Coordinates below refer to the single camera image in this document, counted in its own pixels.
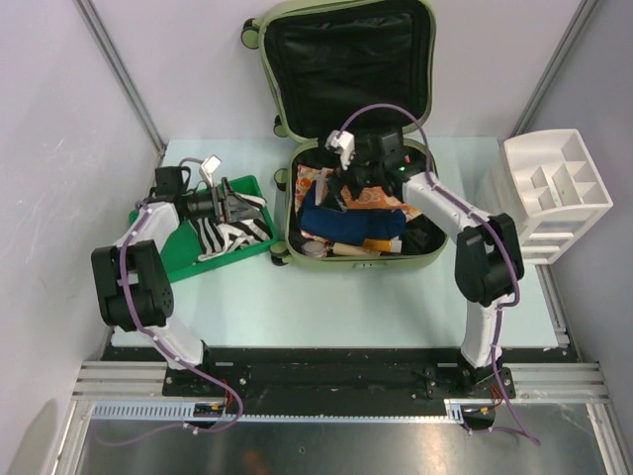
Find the orange rabbit print cloth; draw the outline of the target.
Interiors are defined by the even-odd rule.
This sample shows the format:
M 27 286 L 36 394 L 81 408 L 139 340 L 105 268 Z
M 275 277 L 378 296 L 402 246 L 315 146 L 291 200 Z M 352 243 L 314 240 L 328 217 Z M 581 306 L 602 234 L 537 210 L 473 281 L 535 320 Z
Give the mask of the orange rabbit print cloth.
M 316 183 L 316 188 L 321 192 L 322 200 L 320 203 L 324 203 L 328 191 L 326 178 L 331 172 L 331 168 L 312 168 L 302 164 L 298 166 L 294 191 L 296 212 L 302 209 L 304 200 L 314 183 Z M 388 196 L 379 186 L 364 188 L 357 199 L 352 197 L 350 190 L 345 186 L 341 190 L 341 197 L 349 210 L 401 210 L 405 214 L 407 222 L 422 215 L 418 208 L 406 205 L 396 197 Z

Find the navy blue cloth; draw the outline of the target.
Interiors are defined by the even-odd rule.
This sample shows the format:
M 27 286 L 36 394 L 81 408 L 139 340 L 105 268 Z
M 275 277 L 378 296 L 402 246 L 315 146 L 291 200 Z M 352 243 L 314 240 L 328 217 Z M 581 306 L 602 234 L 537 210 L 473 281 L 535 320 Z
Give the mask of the navy blue cloth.
M 306 195 L 300 211 L 300 230 L 329 241 L 360 245 L 369 239 L 392 239 L 406 229 L 401 210 L 348 210 L 337 212 L 316 205 L 316 189 Z

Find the black white striped cloth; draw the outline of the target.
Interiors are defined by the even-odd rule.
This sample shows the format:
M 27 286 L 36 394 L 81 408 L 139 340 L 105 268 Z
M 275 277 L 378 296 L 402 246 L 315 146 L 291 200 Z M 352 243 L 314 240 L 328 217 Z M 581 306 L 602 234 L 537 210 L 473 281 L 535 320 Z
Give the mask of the black white striped cloth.
M 237 196 L 255 208 L 256 216 L 253 219 L 232 224 L 214 225 L 208 218 L 192 221 L 191 226 L 196 233 L 201 249 L 197 257 L 198 262 L 209 261 L 243 250 L 272 238 L 271 229 L 263 216 L 266 200 L 242 193 L 238 193 Z

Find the olive green hard-shell suitcase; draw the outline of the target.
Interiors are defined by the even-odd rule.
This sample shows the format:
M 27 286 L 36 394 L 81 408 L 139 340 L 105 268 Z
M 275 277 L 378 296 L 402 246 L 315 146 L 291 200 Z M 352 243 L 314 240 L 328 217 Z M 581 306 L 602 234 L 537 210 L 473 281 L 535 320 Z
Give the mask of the olive green hard-shell suitcase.
M 386 103 L 402 108 L 363 113 L 349 130 L 366 150 L 370 137 L 415 131 L 432 108 L 436 20 L 424 1 L 284 1 L 244 22 L 240 39 L 261 54 L 276 105 L 274 132 L 297 148 L 282 187 L 288 257 L 310 270 L 417 269 L 432 264 L 448 238 L 425 216 L 406 225 L 400 254 L 308 257 L 311 236 L 300 228 L 299 175 L 331 168 L 324 142 L 356 111 Z

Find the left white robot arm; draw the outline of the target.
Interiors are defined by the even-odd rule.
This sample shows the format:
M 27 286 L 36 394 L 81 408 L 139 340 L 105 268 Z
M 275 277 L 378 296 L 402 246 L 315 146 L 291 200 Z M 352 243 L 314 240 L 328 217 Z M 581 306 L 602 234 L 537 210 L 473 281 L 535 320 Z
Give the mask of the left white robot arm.
M 91 254 L 103 322 L 140 333 L 173 370 L 186 370 L 195 394 L 212 393 L 219 372 L 208 347 L 175 314 L 175 282 L 268 250 L 276 231 L 257 179 L 252 175 L 191 186 L 187 164 L 159 167 L 155 183 L 131 215 L 131 226 L 114 244 Z

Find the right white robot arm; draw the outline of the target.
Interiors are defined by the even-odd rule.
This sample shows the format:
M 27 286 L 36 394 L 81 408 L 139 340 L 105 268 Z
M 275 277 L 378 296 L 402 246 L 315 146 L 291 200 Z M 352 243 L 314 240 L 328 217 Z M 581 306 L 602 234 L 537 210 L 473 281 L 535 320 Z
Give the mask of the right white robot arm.
M 379 186 L 421 213 L 455 244 L 454 277 L 467 300 L 464 340 L 460 346 L 456 384 L 468 397 L 479 397 L 492 385 L 498 367 L 497 313 L 517 304 L 523 261 L 513 219 L 506 213 L 488 214 L 460 198 L 439 181 L 430 151 L 413 158 L 402 133 L 375 138 L 358 152 L 347 131 L 333 131 L 325 141 L 339 162 L 326 181 L 319 201 L 337 212 L 349 209 L 343 193 L 356 196 Z

